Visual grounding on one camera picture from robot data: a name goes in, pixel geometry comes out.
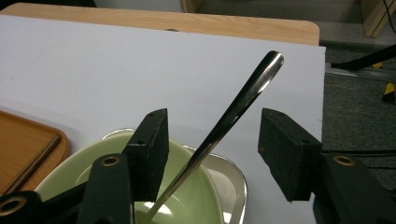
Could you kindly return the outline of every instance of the wooden cutting board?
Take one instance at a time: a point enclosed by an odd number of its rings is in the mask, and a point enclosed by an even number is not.
[[[68,150],[61,131],[0,111],[0,196],[35,189]]]

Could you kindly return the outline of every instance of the spoon handle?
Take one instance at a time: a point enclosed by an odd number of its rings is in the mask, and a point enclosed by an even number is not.
[[[153,217],[157,213],[162,204],[166,202],[184,180],[190,176],[192,171],[201,164],[204,158],[218,144],[224,135],[231,130],[250,105],[253,104],[254,100],[256,100],[260,93],[262,93],[265,87],[271,82],[282,64],[283,56],[279,52],[268,52],[204,142],[192,154],[184,168],[178,173],[172,183],[148,211],[149,217]]]

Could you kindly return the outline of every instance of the white tabletop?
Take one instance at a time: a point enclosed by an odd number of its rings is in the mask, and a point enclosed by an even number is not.
[[[321,138],[325,48],[0,16],[0,109],[64,131],[76,152],[168,108],[171,138],[198,147],[259,61],[285,63],[214,153],[249,190],[245,223],[315,223],[312,203],[288,203],[257,153],[263,107]]]

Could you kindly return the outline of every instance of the wooden surface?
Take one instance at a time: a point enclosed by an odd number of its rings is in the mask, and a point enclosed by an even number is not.
[[[64,133],[0,111],[0,195],[37,185],[68,156]]]
[[[396,8],[396,0],[387,0],[389,13]],[[364,34],[377,37],[381,33],[389,17],[383,0],[361,0],[361,15],[363,16]]]
[[[306,45],[318,45],[319,40],[319,29],[310,21],[25,3],[7,7],[1,11],[1,14],[159,30],[175,29],[181,32],[239,36]]]

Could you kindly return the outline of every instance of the metal rivet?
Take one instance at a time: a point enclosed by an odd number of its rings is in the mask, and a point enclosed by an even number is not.
[[[0,203],[0,217],[8,216],[20,210],[26,204],[26,198],[22,196],[11,197]]]
[[[345,166],[354,166],[355,162],[346,156],[334,156],[334,161],[338,164],[345,165]]]
[[[120,162],[120,158],[118,157],[107,157],[102,159],[101,164],[103,166],[113,166]]]

